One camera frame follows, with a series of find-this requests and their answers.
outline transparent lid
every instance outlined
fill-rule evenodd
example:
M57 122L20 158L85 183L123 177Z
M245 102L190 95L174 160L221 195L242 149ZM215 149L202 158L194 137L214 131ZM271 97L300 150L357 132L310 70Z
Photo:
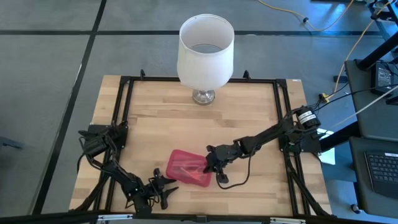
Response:
M196 184L202 187L210 185L211 173L204 174L207 165L206 158L189 152L175 149L170 155L166 175L186 184Z

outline gray carpet floor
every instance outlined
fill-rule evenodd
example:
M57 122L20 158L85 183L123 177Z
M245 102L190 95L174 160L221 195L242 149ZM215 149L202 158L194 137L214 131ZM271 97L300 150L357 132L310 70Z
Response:
M346 7L342 3L310 0L267 2L308 16L316 27L330 24ZM100 3L100 0L3 0L0 30L91 30ZM179 30L186 19L201 13L222 16L235 30L307 30L295 16L274 11L255 0L113 0L106 4L99 30ZM353 4L330 31L362 31L370 22L370 15L364 4ZM396 31L394 24L383 24L390 33ZM379 29L373 24L369 30ZM0 35L0 136L25 144L23 149L0 150L0 217L29 212L88 38L88 35ZM308 104L312 104L320 92L333 90L332 77L340 71L357 39L357 35L237 35L233 77L241 77L243 71L249 70L253 78L301 79ZM351 58L363 58L383 42L381 36L364 36ZM76 160L81 153L77 131L86 129L91 121L103 75L139 75L139 70L144 69L148 76L176 76L177 49L177 35L96 36L45 213L68 210L76 179ZM353 102L347 97L325 107L319 117L324 129L336 131L342 126L332 126L352 113ZM335 180L333 175L325 177L331 207L338 217L398 222L354 214L349 209L349 205L356 203L352 183Z

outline wooden table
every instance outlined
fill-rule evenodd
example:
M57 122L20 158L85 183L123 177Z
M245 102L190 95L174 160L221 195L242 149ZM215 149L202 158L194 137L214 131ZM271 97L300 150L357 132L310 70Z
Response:
M111 122L119 80L120 76L104 76L93 124ZM301 81L287 80L287 86L291 107L305 105ZM227 83L216 90L216 100L208 106L196 105L191 97L192 90L179 82L134 82L128 114L129 133L120 165L139 176L145 184L152 177L154 168L159 167L165 173L174 149L206 156L206 146L209 144L232 144L234 139L255 135L277 122L275 98L270 84ZM331 213L319 160L308 153L301 154L301 159L306 186L323 209ZM237 159L224 171L228 174L229 184L242 182L247 175L248 160ZM99 174L85 158L82 160L70 208L83 202L96 185ZM207 188L181 182L170 184L169 187L174 186L180 188L170 195L168 209L161 210L160 205L155 204L152 213L292 215L285 165L277 140L264 145L252 158L251 176L243 186L222 190L216 184L215 174ZM101 208L105 204L107 188L104 188ZM303 213L297 186L295 192L298 209ZM125 210L125 204L126 198L120 185L116 184L112 211L134 212L134 207Z

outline black metal frame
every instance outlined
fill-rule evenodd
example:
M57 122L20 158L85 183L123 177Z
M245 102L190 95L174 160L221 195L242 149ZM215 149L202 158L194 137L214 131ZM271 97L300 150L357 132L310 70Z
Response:
M135 216L131 213L121 213L121 212L107 212L104 210L99 211L84 211L84 212L66 212L66 213L51 213L43 215L25 215L19 217L6 217L0 218L0 224L76 224L76 223L86 223L97 220L103 222L106 218L111 218L111 216L117 215L118 217L123 216L123 219L133 219ZM153 217L148 217L145 219L161 219L156 214ZM180 215L170 214L168 215L168 220L181 220ZM187 215L185 220L190 220L198 223L205 222L217 222L217 221L246 221L246 222L262 222L262 223L323 223L323 224L363 224L363 223L374 223L366 222L361 220L347 220L344 218L336 218L331 216L315 216L315 215L296 215L294 217L260 217L260 216L246 216L244 219L240 216L226 216L226 215L212 215L211 217Z
M388 11L382 11L377 18L375 18L374 13L376 12L375 8L373 8L374 3L369 4L369 10L370 12L373 14L371 16L372 19L381 19L384 21L391 21L391 22L395 22L396 25L398 26L398 17L397 17L397 12L398 12L398 8L397 8L397 4L395 2L392 2L391 4L387 5ZM375 20L377 27L380 30L381 36L383 37L383 39L385 41L389 41L392 37L390 36L390 34L388 33L388 31L386 30L386 28L384 28L384 25L382 24L382 22ZM394 49L391 49L391 54L394 58L398 57L398 52Z
M146 82L151 82L151 81L179 82L180 81L180 79L178 77L147 77L143 70L141 70L139 77L121 77L118 95L116 97L112 122L117 121L119 107L120 107L120 103L121 103L121 97L122 97L122 93L123 93L123 88L124 88L124 85L127 83L127 80L129 81L129 88L128 88L128 92L127 92L126 103L124 106L122 122L127 121L127 113L129 110L129 104L130 104L130 100L131 100L131 96L132 96L132 89L134 86L134 81L146 81ZM282 107L280 104L280 95L279 95L279 87L281 87L283 95L284 95L284 103L285 103L285 107L286 107L286 113L288 113L291 110L289 94L287 92L286 80L252 79L249 75L249 72L245 71L243 78L231 78L229 80L229 82L230 83L271 84L273 87L273 91L274 91L275 105L276 105L278 119L283 118ZM279 144L280 144L280 148L283 148L287 144L287 139L280 138ZM295 153L294 156L295 156L297 174L300 177L300 179L302 181L304 181L300 155ZM106 161L108 159L109 159L109 154L105 155L104 161ZM120 159L120 153L118 153L118 155L116 155L116 159L117 160ZM296 199L296 194L295 194L295 189L294 189L294 181L293 181L292 177L287 172L287 160L288 159L290 160L289 153L284 152L285 168L286 168L287 180L288 180L288 185L289 185L290 202L291 202L291 206L292 206L292 214L294 216L294 215L299 215L299 210L298 210L298 206L297 206L297 199ZM110 211L110 209L111 209L114 185L115 185L115 181L113 179L111 179L108 193L106 196L106 203L105 203L106 211ZM100 199L101 199L101 194L99 194L98 198L96 198L96 200L95 200L94 209L100 208ZM303 194L302 194L302 200L303 200L304 214L310 215L309 205L308 205L307 199L303 196ZM209 220L224 220L224 221L244 220L244 221L254 221L254 222L258 222L258 221L265 222L265 221L269 221L269 219L270 219L270 217L260 217L260 216L179 215L179 214L157 214L157 213L152 214L149 218L150 219L192 220L192 221L196 221L196 222L208 222Z
M397 47L398 44L398 32L392 37L386 40L382 45L372 51L366 58L357 63L357 66L361 70L370 69L381 57L385 56L392 49Z

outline white lampshade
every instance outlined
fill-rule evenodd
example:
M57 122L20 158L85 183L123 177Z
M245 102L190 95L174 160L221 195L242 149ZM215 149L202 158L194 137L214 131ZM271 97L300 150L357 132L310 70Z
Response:
M177 73L183 85L194 90L215 90L231 78L234 29L220 16L202 14L180 29Z

